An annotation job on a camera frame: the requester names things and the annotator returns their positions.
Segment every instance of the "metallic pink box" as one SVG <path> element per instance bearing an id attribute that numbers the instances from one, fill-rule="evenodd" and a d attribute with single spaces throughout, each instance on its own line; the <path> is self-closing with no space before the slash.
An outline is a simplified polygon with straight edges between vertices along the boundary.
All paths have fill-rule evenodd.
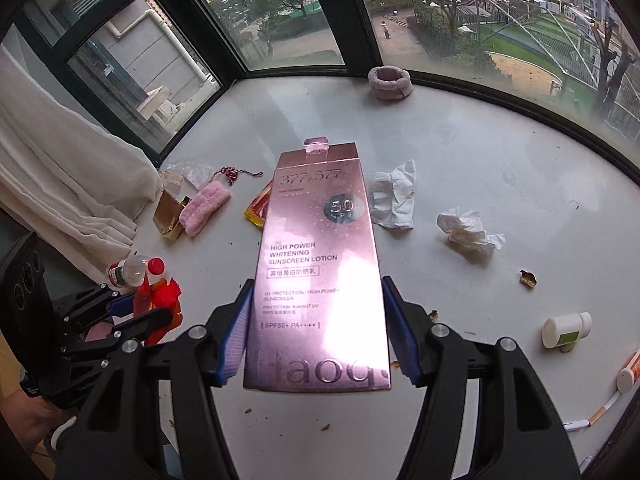
<path id="1" fill-rule="evenodd" d="M 244 387 L 391 388 L 378 258 L 353 143 L 280 156 L 255 278 Z"/>

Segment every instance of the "white tissue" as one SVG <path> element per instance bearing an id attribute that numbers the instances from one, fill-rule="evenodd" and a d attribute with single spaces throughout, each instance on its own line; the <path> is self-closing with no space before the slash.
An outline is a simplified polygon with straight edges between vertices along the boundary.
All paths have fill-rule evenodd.
<path id="1" fill-rule="evenodd" d="M 491 255 L 494 249 L 504 247 L 504 235 L 488 235 L 482 227 L 479 211 L 468 211 L 462 216 L 458 208 L 438 215 L 438 227 L 449 235 L 449 240 L 466 248 Z"/>
<path id="2" fill-rule="evenodd" d="M 391 173 L 376 172 L 371 177 L 373 207 L 371 220 L 388 229 L 414 227 L 415 163 L 409 159 Z"/>

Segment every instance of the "white curtain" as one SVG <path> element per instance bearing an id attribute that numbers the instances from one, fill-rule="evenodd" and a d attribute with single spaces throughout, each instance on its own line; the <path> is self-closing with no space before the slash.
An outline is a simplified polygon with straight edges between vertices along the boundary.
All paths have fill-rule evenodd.
<path id="1" fill-rule="evenodd" d="M 129 254 L 161 179 L 142 150 L 45 91 L 10 34 L 0 45 L 0 205 L 101 283 Z"/>

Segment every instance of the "white table surface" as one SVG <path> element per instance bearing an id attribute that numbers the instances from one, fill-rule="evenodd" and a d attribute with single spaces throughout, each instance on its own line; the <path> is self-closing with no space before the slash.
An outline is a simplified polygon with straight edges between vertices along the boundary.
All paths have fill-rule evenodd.
<path id="1" fill-rule="evenodd" d="M 588 418 L 609 399 L 618 371 L 639 344 L 638 186 L 551 128 L 422 87 L 388 104 L 370 95 L 365 80 L 264 78 L 239 82 L 222 96 L 165 165 L 194 160 L 264 171 L 265 177 L 241 175 L 231 200 L 193 239 L 183 235 L 166 243 L 151 220 L 153 205 L 139 218 L 134 248 L 163 258 L 183 291 L 184 321 L 167 340 L 206 322 L 215 306 L 233 301 L 244 280 L 255 275 L 261 232 L 242 212 L 267 183 L 281 152 L 320 135 L 334 144 L 356 142 L 365 179 L 415 160 L 414 229 L 374 227 L 380 273 L 393 277 L 406 300 L 436 309 L 441 322 L 466 338 L 493 344 L 513 337 L 563 421 Z M 506 236 L 506 246 L 488 264 L 470 262 L 445 243 L 436 216 L 455 206 L 461 212 L 478 209 L 489 232 Z M 535 273 L 534 290 L 519 283 L 521 269 Z M 545 319 L 572 312 L 591 314 L 591 335 L 568 354 L 545 350 Z M 241 368 L 215 391 L 240 477 L 395 478 L 423 391 L 397 369 L 392 384 L 390 392 L 372 394 L 252 392 L 242 388 Z M 470 414 L 476 386 L 470 389 Z M 570 434 L 578 462 L 602 446 L 634 392 L 592 428 Z M 175 444 L 165 384 L 161 401 L 162 426 Z M 471 418 L 465 419 L 454 477 L 468 469 Z M 320 431 L 329 423 L 329 430 Z"/>

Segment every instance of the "clear bottle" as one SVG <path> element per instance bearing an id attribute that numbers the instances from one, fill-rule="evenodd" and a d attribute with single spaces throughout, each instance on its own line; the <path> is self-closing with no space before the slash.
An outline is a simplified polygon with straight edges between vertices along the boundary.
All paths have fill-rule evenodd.
<path id="1" fill-rule="evenodd" d="M 149 258 L 140 254 L 132 254 L 107 269 L 107 279 L 116 288 L 140 286 L 145 273 L 161 276 L 164 273 L 164 262 L 160 258 Z"/>

